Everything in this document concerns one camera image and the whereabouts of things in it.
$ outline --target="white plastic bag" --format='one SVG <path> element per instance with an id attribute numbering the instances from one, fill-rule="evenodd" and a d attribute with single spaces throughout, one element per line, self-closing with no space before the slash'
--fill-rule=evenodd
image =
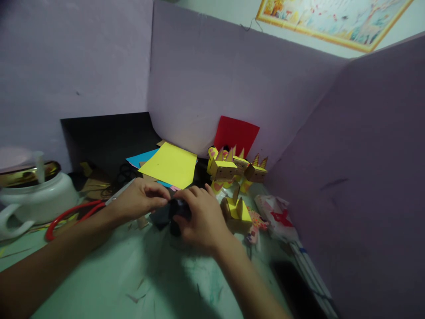
<path id="1" fill-rule="evenodd" d="M 297 241 L 298 233 L 289 218 L 289 203 L 272 195 L 257 195 L 255 198 L 260 214 L 270 222 L 269 231 L 284 241 Z"/>

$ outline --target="light green table surface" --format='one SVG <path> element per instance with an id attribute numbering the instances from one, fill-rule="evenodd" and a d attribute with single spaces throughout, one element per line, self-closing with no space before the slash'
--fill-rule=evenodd
<path id="1" fill-rule="evenodd" d="M 251 188 L 251 195 L 259 192 L 265 190 Z M 251 196 L 243 198 L 256 209 Z M 171 236 L 169 227 L 160 232 L 150 224 L 139 230 L 136 222 L 132 223 L 130 230 L 129 224 L 116 229 L 32 318 L 242 318 L 235 297 L 212 258 Z M 44 234 L 45 231 L 27 234 L 6 246 L 2 256 L 30 249 L 1 258 L 0 271 L 43 247 Z M 279 244 L 262 233 L 260 249 L 251 250 L 252 262 L 290 313 L 270 268 L 271 261 L 290 260 Z M 135 302 L 130 296 L 140 299 Z"/>

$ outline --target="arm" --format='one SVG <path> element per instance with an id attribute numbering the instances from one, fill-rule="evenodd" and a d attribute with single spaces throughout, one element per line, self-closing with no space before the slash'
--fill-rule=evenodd
<path id="1" fill-rule="evenodd" d="M 264 284 L 242 244 L 228 230 L 213 190 L 208 184 L 205 188 L 193 186 L 174 196 L 184 199 L 192 212 L 190 222 L 174 216 L 183 239 L 214 257 L 245 318 L 290 318 Z"/>
<path id="2" fill-rule="evenodd" d="M 170 194 L 162 185 L 135 179 L 106 208 L 0 273 L 0 317 L 29 318 L 116 227 L 169 200 Z"/>

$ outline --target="purple wall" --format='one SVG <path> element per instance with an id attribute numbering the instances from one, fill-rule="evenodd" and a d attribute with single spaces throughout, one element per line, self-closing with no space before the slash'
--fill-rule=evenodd
<path id="1" fill-rule="evenodd" d="M 68 172 L 60 118 L 146 111 L 152 1 L 2 1 L 0 148 Z"/>
<path id="2" fill-rule="evenodd" d="M 272 167 L 348 60 L 155 2 L 148 108 L 164 139 L 206 156 L 221 115 L 261 129 Z"/>
<path id="3" fill-rule="evenodd" d="M 345 318 L 425 313 L 425 36 L 349 64 L 269 174 Z"/>

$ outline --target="stack of paper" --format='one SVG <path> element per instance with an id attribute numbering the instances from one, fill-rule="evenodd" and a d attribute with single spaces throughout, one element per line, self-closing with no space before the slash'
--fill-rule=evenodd
<path id="1" fill-rule="evenodd" d="M 193 182 L 196 154 L 164 142 L 159 149 L 126 159 L 139 168 L 144 178 L 157 179 L 173 190 L 188 187 Z"/>

